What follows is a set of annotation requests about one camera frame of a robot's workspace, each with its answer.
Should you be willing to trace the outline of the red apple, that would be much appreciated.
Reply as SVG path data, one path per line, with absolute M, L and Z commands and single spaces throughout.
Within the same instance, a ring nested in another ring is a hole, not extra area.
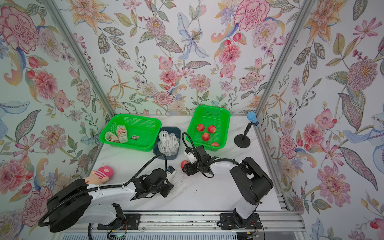
M 198 124 L 197 125 L 197 131 L 198 132 L 203 132 L 205 130 L 205 126 L 203 124 Z
M 211 135 L 209 133 L 203 133 L 203 135 L 202 135 L 203 141 L 207 142 L 210 140 L 210 138 L 211 138 Z

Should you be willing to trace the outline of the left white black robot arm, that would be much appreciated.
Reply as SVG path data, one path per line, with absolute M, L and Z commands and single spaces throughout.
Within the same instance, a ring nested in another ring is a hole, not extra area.
M 127 222 L 120 203 L 150 199 L 157 194 L 166 198 L 174 187 L 168 180 L 168 165 L 142 172 L 159 155 L 151 158 L 123 184 L 96 185 L 76 180 L 47 201 L 47 212 L 39 219 L 39 227 L 58 233 L 76 224 L 99 224 L 108 230 L 121 229 Z

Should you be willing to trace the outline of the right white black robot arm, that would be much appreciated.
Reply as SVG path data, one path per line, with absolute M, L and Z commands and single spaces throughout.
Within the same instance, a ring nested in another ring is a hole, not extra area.
M 188 158 L 181 165 L 186 175 L 200 172 L 209 179 L 216 175 L 231 176 L 242 196 L 231 214 L 220 214 L 218 226 L 223 230 L 262 228 L 255 211 L 274 184 L 256 161 L 251 157 L 246 157 L 240 163 L 235 159 L 211 157 L 203 146 L 196 147 L 187 133 L 182 133 L 181 139 Z

